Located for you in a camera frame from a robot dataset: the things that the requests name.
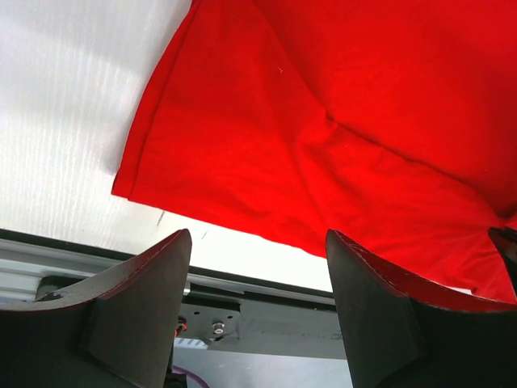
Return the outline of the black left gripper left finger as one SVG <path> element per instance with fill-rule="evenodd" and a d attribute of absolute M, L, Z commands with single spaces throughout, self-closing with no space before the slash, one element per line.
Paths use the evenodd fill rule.
<path fill-rule="evenodd" d="M 38 301 L 2 306 L 2 386 L 163 386 L 190 258 L 179 230 Z"/>

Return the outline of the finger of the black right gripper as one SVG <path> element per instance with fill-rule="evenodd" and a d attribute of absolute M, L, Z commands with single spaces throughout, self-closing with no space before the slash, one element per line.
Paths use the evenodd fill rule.
<path fill-rule="evenodd" d="M 488 236 L 497 253 L 496 269 L 490 280 L 490 296 L 516 299 L 516 230 L 491 227 Z"/>

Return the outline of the red t shirt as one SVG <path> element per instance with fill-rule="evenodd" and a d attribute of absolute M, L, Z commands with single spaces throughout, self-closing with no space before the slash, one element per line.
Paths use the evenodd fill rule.
<path fill-rule="evenodd" d="M 513 303 L 513 1 L 194 1 L 112 192 L 324 255 L 338 230 Z"/>

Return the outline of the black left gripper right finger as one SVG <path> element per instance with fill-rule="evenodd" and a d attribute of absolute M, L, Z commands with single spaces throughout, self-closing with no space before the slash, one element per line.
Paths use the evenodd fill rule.
<path fill-rule="evenodd" d="M 515 386 L 515 305 L 427 280 L 336 230 L 326 256 L 353 386 Z"/>

